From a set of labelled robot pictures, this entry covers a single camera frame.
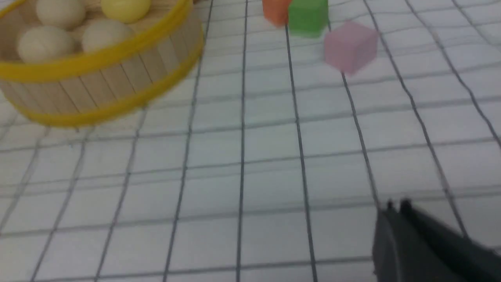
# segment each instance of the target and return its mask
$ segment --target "cream-colored ball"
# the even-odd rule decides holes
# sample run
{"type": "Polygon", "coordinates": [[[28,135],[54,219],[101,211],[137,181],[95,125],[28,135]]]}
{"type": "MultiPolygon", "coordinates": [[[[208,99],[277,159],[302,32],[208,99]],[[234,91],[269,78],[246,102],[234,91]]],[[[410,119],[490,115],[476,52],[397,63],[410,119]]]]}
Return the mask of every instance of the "cream-colored ball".
{"type": "Polygon", "coordinates": [[[83,0],[38,0],[37,16],[46,26],[71,30],[85,19],[83,0]]]}
{"type": "Polygon", "coordinates": [[[117,45],[134,36],[134,31],[116,20],[99,20],[85,30],[82,36],[84,52],[93,52],[117,45]]]}
{"type": "Polygon", "coordinates": [[[25,63],[44,63],[72,54],[75,47],[75,40],[65,30],[41,26],[21,35],[18,54],[25,63]]]}

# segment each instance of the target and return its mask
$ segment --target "grid paper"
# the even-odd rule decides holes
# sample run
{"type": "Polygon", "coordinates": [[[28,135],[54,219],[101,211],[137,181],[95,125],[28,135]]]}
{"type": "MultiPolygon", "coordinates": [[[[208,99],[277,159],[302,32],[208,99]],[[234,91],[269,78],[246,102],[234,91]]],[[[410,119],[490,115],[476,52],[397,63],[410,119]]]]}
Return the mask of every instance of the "grid paper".
{"type": "Polygon", "coordinates": [[[326,32],[381,34],[353,77],[259,0],[195,8],[203,58],[145,109],[62,130],[0,98],[1,282],[372,282],[404,196],[501,251],[500,0],[330,0],[326,32]]]}

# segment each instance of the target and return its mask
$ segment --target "yellow rim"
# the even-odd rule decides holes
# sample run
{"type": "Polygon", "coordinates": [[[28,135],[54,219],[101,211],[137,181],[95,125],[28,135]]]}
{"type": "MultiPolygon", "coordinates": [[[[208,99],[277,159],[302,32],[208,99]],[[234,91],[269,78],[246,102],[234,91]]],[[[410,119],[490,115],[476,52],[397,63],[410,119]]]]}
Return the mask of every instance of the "yellow rim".
{"type": "Polygon", "coordinates": [[[50,115],[33,112],[27,108],[16,105],[13,101],[9,102],[27,118],[39,122],[41,124],[56,126],[56,127],[79,127],[83,125],[92,125],[103,122],[107,119],[117,117],[128,113],[137,107],[146,105],[150,100],[158,97],[165,91],[172,88],[181,79],[183,79],[193,68],[200,57],[203,49],[203,32],[200,29],[200,37],[196,45],[195,51],[186,58],[179,67],[164,79],[156,82],[141,93],[124,98],[109,107],[98,109],[92,112],[70,115],[50,115]]]}
{"type": "MultiPolygon", "coordinates": [[[[25,1],[17,0],[0,11],[0,18],[25,1]]],[[[45,64],[0,62],[0,78],[15,82],[50,82],[109,67],[156,45],[160,39],[171,34],[184,22],[192,7],[192,0],[178,0],[172,10],[151,29],[119,45],[95,53],[81,53],[45,64]]]]}

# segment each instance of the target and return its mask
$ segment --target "block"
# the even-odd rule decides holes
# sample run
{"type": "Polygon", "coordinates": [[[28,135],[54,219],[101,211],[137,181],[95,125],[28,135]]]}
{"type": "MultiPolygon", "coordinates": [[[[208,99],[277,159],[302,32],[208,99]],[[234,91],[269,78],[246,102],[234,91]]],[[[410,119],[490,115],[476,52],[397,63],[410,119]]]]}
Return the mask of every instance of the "block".
{"type": "Polygon", "coordinates": [[[287,24],[288,8],[292,0],[263,0],[265,18],[276,27],[287,24]]]}
{"type": "Polygon", "coordinates": [[[292,0],[289,5],[289,30],[293,35],[318,37],[328,20],[328,0],[292,0]]]}
{"type": "Polygon", "coordinates": [[[341,72],[353,75],[376,58],[377,42],[376,30],[346,22],[325,36],[325,61],[341,72]]]}

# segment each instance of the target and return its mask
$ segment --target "yellow ball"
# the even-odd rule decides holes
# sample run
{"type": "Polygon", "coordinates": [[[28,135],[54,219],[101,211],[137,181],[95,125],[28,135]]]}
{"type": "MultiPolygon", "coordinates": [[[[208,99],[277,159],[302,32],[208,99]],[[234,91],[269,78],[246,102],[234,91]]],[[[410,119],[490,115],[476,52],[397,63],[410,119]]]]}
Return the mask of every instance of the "yellow ball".
{"type": "Polygon", "coordinates": [[[151,7],[151,0],[101,0],[101,9],[110,19],[126,24],[143,18],[151,7]]]}

